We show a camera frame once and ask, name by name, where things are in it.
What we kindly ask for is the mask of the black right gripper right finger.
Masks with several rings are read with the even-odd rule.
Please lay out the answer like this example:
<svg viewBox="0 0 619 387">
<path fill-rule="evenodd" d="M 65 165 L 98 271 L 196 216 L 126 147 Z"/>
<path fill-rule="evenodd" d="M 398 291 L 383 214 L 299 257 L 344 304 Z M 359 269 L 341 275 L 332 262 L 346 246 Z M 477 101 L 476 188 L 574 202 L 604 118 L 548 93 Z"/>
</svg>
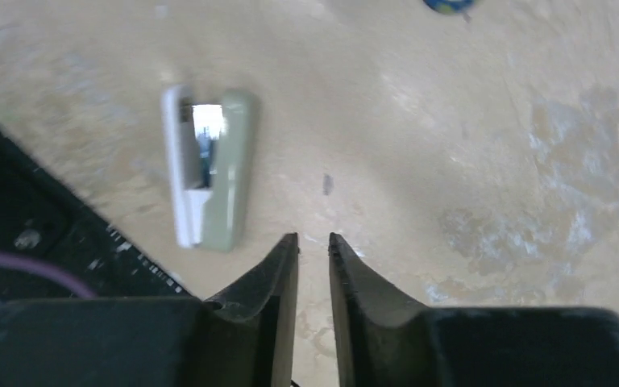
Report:
<svg viewBox="0 0 619 387">
<path fill-rule="evenodd" d="M 593 307 L 433 307 L 329 238 L 342 386 L 619 386 L 619 315 Z"/>
</svg>

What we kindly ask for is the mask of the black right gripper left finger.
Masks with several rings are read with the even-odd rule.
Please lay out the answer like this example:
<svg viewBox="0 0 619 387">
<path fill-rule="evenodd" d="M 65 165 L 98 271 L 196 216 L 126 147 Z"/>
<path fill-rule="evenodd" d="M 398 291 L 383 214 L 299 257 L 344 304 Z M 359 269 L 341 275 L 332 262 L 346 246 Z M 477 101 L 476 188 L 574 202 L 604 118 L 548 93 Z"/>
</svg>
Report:
<svg viewBox="0 0 619 387">
<path fill-rule="evenodd" d="M 288 386 L 298 237 L 196 297 L 40 299 L 0 307 L 0 386 Z"/>
</svg>

